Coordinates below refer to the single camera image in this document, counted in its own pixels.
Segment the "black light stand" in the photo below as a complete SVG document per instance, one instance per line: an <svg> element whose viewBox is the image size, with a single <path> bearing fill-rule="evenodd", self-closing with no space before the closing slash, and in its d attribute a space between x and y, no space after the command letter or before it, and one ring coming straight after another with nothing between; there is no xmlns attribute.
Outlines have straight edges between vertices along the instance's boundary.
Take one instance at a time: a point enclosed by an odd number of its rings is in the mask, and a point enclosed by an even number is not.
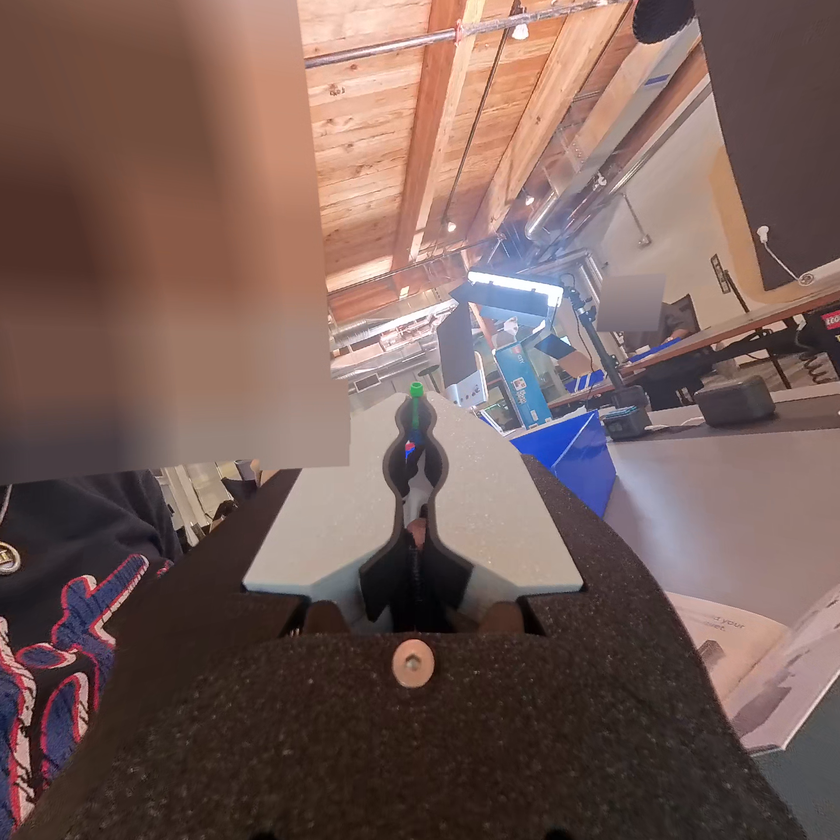
<svg viewBox="0 0 840 840"><path fill-rule="evenodd" d="M612 404L615 408L636 406L641 410L647 410L648 399L644 389L640 385L627 385L620 375L617 362L610 355L603 341L595 328L594 310L589 308L587 301L583 299L580 292L574 288L574 284L561 282L563 296L568 298L574 311L578 324L583 328L589 338L592 347L597 352L605 378L612 386Z"/></svg>

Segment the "grey desk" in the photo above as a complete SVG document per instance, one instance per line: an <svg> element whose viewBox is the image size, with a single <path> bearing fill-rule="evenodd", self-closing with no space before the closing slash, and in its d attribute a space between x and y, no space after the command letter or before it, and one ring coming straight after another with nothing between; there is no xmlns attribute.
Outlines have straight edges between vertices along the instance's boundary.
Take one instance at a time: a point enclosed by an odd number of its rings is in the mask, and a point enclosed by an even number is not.
<svg viewBox="0 0 840 840"><path fill-rule="evenodd" d="M714 429L694 407L609 444L605 519L666 592L793 625L839 582L838 384L772 395L776 415ZM808 838L838 838L838 681L785 750L749 754Z"/></svg>

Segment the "black board on white stand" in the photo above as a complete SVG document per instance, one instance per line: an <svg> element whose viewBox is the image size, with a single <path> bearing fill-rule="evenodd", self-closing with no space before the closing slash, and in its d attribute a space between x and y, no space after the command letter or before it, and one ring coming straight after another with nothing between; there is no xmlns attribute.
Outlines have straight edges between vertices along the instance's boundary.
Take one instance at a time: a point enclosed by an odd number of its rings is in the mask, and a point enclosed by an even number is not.
<svg viewBox="0 0 840 840"><path fill-rule="evenodd" d="M696 20L731 175L712 183L742 288L794 300L838 259L838 1L637 2L652 45Z"/></svg>

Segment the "dark charger block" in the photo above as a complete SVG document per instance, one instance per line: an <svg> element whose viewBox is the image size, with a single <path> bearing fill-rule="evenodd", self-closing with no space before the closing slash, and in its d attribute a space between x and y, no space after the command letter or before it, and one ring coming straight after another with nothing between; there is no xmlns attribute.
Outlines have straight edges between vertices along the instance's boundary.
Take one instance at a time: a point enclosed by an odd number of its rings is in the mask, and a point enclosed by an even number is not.
<svg viewBox="0 0 840 840"><path fill-rule="evenodd" d="M652 426L650 418L639 406L613 408L599 413L605 435L613 442L634 440L648 434Z"/></svg>

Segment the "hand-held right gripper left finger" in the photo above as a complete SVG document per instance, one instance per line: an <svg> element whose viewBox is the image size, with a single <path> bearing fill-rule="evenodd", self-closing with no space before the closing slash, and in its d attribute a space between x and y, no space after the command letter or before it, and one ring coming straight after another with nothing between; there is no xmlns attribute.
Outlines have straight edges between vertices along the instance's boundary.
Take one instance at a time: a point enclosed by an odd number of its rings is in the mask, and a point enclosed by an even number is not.
<svg viewBox="0 0 840 840"><path fill-rule="evenodd" d="M350 421L347 466L305 468L246 572L246 591L333 602L380 617L401 576L412 400L394 394Z"/></svg>

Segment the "white instruction booklet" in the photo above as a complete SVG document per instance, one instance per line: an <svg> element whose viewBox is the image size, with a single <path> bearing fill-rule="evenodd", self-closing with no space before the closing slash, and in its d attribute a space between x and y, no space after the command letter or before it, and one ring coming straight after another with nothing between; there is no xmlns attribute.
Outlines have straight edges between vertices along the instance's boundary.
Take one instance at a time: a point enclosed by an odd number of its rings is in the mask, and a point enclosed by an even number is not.
<svg viewBox="0 0 840 840"><path fill-rule="evenodd" d="M666 593L750 754L785 750L839 676L839 587L791 626Z"/></svg>

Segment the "bright studio light panel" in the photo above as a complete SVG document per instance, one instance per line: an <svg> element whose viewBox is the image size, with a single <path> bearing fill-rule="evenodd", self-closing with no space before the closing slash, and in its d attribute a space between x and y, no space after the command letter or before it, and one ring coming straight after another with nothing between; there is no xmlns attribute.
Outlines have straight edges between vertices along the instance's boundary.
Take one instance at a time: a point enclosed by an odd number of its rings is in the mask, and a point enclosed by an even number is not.
<svg viewBox="0 0 840 840"><path fill-rule="evenodd" d="M505 276L471 270L449 296L458 303L545 318L564 298L565 288L540 277Z"/></svg>

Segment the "blue printed carton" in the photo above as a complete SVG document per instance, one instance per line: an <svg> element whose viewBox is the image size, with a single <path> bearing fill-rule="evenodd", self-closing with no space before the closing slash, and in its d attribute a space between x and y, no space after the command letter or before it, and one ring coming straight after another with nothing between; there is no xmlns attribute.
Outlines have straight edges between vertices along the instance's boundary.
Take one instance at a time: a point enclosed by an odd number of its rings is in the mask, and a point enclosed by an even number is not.
<svg viewBox="0 0 840 840"><path fill-rule="evenodd" d="M492 353L522 427L530 430L548 423L551 410L523 343L508 343Z"/></svg>

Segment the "black glossy cardboard box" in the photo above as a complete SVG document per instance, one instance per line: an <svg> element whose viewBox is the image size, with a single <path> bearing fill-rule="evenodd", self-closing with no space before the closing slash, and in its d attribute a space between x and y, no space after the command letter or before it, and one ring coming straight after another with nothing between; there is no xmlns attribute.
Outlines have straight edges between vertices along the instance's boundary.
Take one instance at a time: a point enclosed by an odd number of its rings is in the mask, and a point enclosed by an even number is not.
<svg viewBox="0 0 840 840"><path fill-rule="evenodd" d="M839 379L839 302L807 311L794 345L806 373L816 385Z"/></svg>

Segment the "blue plastic bin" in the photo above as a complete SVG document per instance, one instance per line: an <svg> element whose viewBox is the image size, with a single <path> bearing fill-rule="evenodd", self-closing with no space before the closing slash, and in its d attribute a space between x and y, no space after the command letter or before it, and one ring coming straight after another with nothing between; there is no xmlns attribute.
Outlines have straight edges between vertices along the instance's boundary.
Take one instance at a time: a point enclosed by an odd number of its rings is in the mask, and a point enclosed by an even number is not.
<svg viewBox="0 0 840 840"><path fill-rule="evenodd" d="M604 517L616 468L598 412L569 415L509 433L507 440L521 454L534 457L597 516Z"/></svg>

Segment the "person's dark clothing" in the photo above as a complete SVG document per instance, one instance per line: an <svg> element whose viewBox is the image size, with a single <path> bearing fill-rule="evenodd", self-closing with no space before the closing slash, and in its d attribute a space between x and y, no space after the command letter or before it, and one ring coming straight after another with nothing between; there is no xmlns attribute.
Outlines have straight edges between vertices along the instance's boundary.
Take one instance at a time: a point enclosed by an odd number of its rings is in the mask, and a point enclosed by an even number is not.
<svg viewBox="0 0 840 840"><path fill-rule="evenodd" d="M108 624L182 556L149 470L2 486L1 838L85 736L112 671Z"/></svg>

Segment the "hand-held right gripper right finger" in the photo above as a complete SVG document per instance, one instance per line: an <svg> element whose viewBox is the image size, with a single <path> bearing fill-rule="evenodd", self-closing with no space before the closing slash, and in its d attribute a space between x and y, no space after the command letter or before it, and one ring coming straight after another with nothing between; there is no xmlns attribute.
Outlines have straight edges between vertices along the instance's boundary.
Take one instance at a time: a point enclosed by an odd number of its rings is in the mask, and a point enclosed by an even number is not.
<svg viewBox="0 0 840 840"><path fill-rule="evenodd" d="M440 599L469 617L498 602L576 593L582 577L519 451L439 394L427 399L442 476L430 501Z"/></svg>

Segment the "wooden table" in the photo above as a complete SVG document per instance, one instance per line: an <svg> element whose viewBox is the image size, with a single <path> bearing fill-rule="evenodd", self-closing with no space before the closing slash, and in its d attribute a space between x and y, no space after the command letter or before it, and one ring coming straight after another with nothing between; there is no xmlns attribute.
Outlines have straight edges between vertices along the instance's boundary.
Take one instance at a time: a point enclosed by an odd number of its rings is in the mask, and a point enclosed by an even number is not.
<svg viewBox="0 0 840 840"><path fill-rule="evenodd" d="M664 376L672 377L688 369L704 368L759 350L778 351L794 341L797 327L790 324L792 319L836 301L839 301L838 275L807 287L803 297L742 313L669 344L642 360L627 362L618 371L629 385L653 377L655 369L662 365Z"/></svg>

